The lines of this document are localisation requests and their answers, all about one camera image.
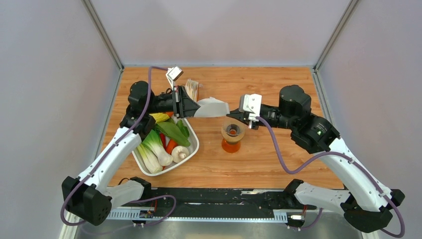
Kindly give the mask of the white paper coffee filter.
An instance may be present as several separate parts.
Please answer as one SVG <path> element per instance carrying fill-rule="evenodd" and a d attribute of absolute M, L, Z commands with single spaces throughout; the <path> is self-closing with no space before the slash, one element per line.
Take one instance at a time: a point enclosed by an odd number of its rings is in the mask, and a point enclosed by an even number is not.
<path fill-rule="evenodd" d="M 230 113 L 228 103 L 213 97 L 201 99 L 197 102 L 197 104 L 200 107 L 194 114 L 195 118 L 224 117 Z"/>

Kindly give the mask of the orange glass carafe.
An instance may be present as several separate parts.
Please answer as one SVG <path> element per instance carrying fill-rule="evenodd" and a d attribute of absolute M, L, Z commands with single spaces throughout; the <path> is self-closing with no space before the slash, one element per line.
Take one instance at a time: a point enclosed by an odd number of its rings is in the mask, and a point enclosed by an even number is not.
<path fill-rule="evenodd" d="M 236 153 L 240 150 L 241 142 L 230 142 L 223 138 L 221 141 L 221 146 L 225 152 Z"/>

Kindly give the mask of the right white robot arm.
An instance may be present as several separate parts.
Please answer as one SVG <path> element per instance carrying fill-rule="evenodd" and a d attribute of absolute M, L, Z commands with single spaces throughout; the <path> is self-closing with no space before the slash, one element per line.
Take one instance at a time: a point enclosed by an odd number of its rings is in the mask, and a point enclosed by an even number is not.
<path fill-rule="evenodd" d="M 228 117 L 250 129 L 265 126 L 272 139 L 276 138 L 275 128 L 289 129 L 291 140 L 312 155 L 311 161 L 322 161 L 344 185 L 343 190 L 332 190 L 292 180 L 284 194 L 288 207 L 302 204 L 327 209 L 364 233 L 386 232 L 393 215 L 397 215 L 400 232 L 396 237 L 404 236 L 405 224 L 398 209 L 404 193 L 385 186 L 361 164 L 331 122 L 312 113 L 312 99 L 300 86 L 283 87 L 277 106 L 265 105 L 261 100 L 258 94 L 243 95 L 239 107 Z"/>

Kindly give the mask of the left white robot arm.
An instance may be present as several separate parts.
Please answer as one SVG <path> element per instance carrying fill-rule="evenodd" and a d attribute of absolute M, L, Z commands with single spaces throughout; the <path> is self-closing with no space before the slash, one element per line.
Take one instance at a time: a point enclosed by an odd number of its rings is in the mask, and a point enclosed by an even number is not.
<path fill-rule="evenodd" d="M 189 96 L 184 86 L 176 86 L 169 94 L 154 95 L 151 85 L 138 81 L 131 85 L 126 109 L 114 139 L 103 152 L 77 177 L 66 177 L 62 182 L 64 203 L 60 210 L 61 220 L 68 226 L 76 226 L 65 219 L 65 212 L 79 217 L 78 224 L 88 222 L 98 226 L 110 212 L 124 204 L 135 201 L 147 206 L 152 192 L 150 184 L 134 177 L 118 186 L 108 184 L 125 159 L 141 144 L 154 128 L 151 113 L 173 111 L 179 118 L 189 118 L 200 108 Z"/>

